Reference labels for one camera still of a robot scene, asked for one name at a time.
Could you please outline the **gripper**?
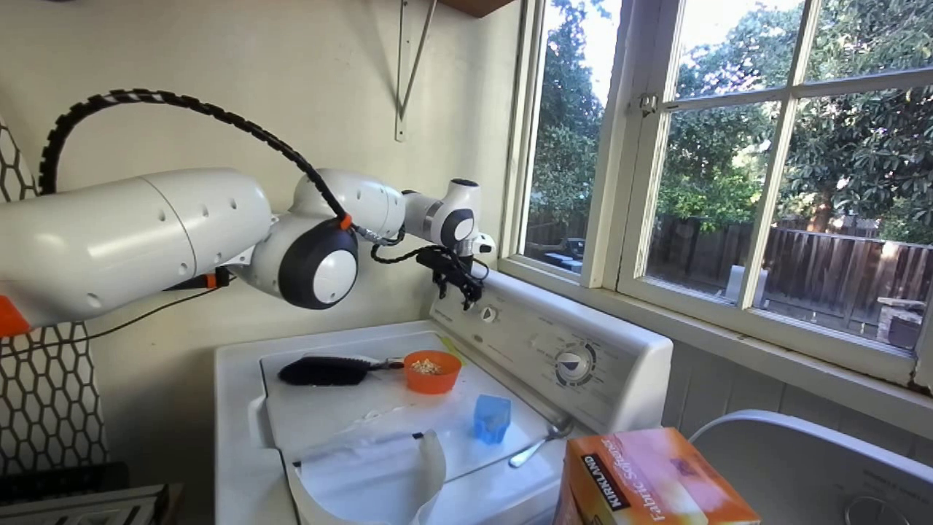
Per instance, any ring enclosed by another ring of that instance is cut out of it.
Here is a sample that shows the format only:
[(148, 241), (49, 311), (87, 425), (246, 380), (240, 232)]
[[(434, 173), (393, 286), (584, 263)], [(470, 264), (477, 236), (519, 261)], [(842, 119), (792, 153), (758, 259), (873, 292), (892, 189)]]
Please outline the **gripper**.
[(479, 303), (485, 279), (471, 275), (470, 256), (459, 256), (443, 246), (424, 246), (418, 249), (417, 262), (431, 270), (440, 300), (447, 296), (448, 284), (456, 284), (463, 296), (463, 311)]

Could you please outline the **orange bowl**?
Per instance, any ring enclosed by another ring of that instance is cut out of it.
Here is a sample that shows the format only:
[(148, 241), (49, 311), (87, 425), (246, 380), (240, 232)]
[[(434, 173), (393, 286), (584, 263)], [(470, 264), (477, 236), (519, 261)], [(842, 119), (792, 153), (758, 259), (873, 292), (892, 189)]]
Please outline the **orange bowl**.
[(419, 394), (438, 395), (452, 391), (463, 362), (441, 350), (419, 350), (403, 359), (405, 386)]

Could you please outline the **blue plastic cup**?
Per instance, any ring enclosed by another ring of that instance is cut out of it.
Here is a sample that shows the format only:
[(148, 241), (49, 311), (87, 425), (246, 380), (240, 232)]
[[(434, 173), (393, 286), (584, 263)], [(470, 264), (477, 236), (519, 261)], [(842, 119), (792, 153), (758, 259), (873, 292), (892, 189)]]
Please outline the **blue plastic cup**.
[(473, 438), (484, 444), (501, 444), (510, 422), (510, 399), (489, 394), (477, 396), (472, 422)]

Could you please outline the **large washing machine dial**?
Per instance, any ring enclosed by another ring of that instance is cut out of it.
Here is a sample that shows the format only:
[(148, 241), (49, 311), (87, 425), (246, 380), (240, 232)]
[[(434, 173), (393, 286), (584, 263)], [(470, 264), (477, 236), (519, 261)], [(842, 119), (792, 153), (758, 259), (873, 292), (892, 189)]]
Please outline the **large washing machine dial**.
[(555, 375), (562, 386), (582, 386), (596, 371), (596, 350), (590, 343), (561, 349), (555, 357)]

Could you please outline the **white washing machine lid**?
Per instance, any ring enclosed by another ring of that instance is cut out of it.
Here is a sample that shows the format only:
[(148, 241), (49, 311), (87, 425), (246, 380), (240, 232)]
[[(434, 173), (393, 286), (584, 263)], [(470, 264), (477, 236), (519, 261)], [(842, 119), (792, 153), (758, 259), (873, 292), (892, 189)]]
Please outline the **white washing machine lid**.
[[(547, 433), (550, 423), (515, 381), (469, 352), (453, 336), (433, 329), (391, 335), (348, 331), (325, 336), (286, 337), (262, 344), (259, 364), (266, 389), (265, 409), (271, 443), (289, 471), (312, 451), (341, 442), (384, 435), (435, 431), (448, 460), (448, 479), (489, 467), (507, 481), (556, 484), (562, 470), (562, 444), (549, 442), (518, 468), (509, 459)], [(440, 350), (462, 361), (452, 391), (423, 394), (407, 388), (401, 371), (370, 373), (354, 386), (291, 386), (280, 369), (312, 355), (370, 358), (403, 357), (416, 350)], [(480, 395), (509, 399), (511, 422), (500, 444), (485, 444), (473, 435), (473, 414)]]

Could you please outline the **black brush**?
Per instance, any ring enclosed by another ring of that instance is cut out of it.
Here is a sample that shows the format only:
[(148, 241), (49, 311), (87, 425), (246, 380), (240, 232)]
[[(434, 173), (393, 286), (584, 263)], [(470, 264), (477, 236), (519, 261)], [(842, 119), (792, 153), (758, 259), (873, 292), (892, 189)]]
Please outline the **black brush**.
[(291, 386), (354, 386), (372, 372), (400, 370), (403, 359), (373, 359), (308, 355), (278, 372), (278, 379)]

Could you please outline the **metal spoon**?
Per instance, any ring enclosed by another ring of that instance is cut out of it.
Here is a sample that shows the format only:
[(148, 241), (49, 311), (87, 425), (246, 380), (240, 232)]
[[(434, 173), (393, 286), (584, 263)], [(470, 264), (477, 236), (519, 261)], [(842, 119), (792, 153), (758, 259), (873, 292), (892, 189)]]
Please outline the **metal spoon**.
[(512, 469), (523, 467), (526, 462), (530, 461), (530, 458), (533, 458), (533, 456), (539, 452), (539, 449), (542, 448), (542, 446), (545, 446), (546, 444), (549, 444), (553, 441), (564, 440), (568, 438), (573, 432), (573, 429), (574, 420), (573, 418), (570, 418), (570, 416), (567, 416), (566, 418), (561, 419), (555, 423), (550, 423), (549, 426), (547, 426), (547, 431), (543, 438), (536, 440), (536, 442), (526, 446), (526, 448), (522, 449), (522, 451), (517, 452), (516, 455), (511, 456), (507, 464)]

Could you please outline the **white washing machine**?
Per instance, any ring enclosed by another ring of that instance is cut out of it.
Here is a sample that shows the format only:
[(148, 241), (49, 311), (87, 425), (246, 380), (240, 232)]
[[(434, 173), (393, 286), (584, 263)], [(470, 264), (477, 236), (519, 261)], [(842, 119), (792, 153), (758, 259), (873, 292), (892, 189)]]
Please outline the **white washing machine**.
[[(480, 318), (499, 309), (496, 322)], [(662, 422), (673, 345), (669, 339), (503, 273), (485, 280), (483, 299), (463, 311), (453, 295), (436, 299), (429, 318), (348, 331), (411, 333), (433, 329), (453, 336), (532, 396), (549, 423), (570, 416), (564, 442), (593, 433), (657, 427)], [(259, 359), (264, 341), (234, 343), (214, 353), (214, 522), (216, 525), (300, 525), (280, 453), (271, 443)], [(582, 386), (556, 380), (555, 357), (590, 343), (596, 371)], [(549, 525), (556, 484), (507, 481), (492, 468), (447, 478), (426, 525)]]

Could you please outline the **white plastic bag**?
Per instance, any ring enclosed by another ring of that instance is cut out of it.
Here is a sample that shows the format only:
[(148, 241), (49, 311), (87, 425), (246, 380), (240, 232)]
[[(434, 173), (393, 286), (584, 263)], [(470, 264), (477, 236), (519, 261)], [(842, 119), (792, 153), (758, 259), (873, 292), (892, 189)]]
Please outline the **white plastic bag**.
[(286, 469), (300, 525), (426, 525), (447, 478), (434, 431), (317, 446)]

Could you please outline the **orange fabric softener box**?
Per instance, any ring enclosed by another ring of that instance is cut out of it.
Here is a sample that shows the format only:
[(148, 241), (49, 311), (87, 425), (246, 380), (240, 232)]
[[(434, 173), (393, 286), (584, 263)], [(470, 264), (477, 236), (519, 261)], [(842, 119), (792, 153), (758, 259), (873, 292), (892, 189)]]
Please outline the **orange fabric softener box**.
[(567, 440), (551, 525), (760, 525), (677, 429)]

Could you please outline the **wooden shelf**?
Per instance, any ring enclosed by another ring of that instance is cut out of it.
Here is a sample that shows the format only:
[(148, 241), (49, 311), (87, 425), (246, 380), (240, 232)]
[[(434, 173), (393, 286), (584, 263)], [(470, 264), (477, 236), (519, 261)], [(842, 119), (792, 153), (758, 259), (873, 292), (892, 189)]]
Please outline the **wooden shelf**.
[(467, 14), (474, 19), (483, 19), (483, 17), (502, 9), (507, 4), (516, 0), (438, 0), (439, 3)]

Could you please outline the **white framed window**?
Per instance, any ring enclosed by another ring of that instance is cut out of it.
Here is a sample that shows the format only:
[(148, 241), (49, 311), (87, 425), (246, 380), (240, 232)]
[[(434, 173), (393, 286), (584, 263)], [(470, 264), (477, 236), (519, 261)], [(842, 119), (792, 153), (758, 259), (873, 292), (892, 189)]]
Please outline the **white framed window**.
[(529, 0), (501, 268), (933, 396), (933, 0)]

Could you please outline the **white utility sink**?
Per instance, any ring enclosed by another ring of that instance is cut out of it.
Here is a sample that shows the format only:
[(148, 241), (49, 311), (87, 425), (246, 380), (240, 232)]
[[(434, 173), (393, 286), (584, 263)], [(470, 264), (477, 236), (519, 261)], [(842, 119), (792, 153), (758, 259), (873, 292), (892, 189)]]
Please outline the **white utility sink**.
[(933, 525), (933, 467), (835, 429), (748, 409), (690, 441), (761, 525)]

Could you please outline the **hexagon patterned ironing board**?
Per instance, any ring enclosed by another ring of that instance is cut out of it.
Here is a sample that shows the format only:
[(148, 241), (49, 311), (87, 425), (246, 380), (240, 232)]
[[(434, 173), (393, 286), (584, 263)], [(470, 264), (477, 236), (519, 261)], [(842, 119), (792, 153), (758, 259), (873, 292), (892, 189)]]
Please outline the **hexagon patterned ironing board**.
[(82, 322), (0, 337), (0, 476), (108, 462)]

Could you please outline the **white shelf bracket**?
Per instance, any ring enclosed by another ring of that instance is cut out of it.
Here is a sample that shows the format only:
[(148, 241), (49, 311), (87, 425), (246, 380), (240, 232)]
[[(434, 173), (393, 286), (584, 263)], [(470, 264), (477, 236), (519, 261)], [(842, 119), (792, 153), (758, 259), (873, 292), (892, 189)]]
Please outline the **white shelf bracket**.
[(399, 17), (397, 18), (397, 62), (396, 80), (394, 80), (394, 140), (404, 143), (407, 139), (407, 123), (409, 122), (409, 106), (411, 93), (416, 77), (420, 70), (426, 41), (433, 23), (434, 13), (439, 6), (439, 0), (426, 0), (424, 18), (420, 36), (414, 39), (413, 22), (411, 14), (413, 7), (420, 0), (399, 0)]

